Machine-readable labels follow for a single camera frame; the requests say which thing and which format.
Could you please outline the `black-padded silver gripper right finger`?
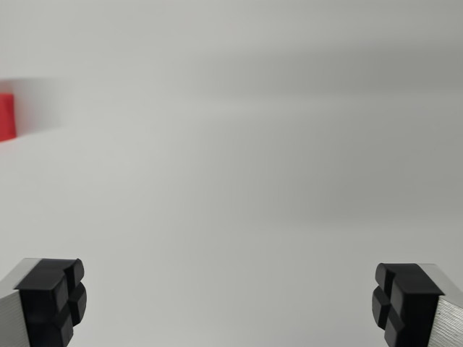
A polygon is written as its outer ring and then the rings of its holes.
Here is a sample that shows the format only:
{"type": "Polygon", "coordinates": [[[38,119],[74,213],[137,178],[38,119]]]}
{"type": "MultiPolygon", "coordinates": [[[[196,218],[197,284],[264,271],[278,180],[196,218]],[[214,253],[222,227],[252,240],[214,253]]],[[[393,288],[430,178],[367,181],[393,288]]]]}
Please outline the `black-padded silver gripper right finger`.
{"type": "Polygon", "coordinates": [[[380,263],[372,295],[388,346],[461,346],[462,290],[434,264],[380,263]]]}

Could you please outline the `black-padded silver gripper left finger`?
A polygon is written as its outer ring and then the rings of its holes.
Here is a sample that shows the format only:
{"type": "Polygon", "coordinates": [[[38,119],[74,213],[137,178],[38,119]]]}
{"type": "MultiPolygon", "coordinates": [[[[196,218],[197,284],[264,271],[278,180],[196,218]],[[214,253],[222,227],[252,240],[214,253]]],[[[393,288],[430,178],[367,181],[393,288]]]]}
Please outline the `black-padded silver gripper left finger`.
{"type": "Polygon", "coordinates": [[[1,345],[69,345],[85,314],[80,259],[25,258],[1,279],[1,345]]]}

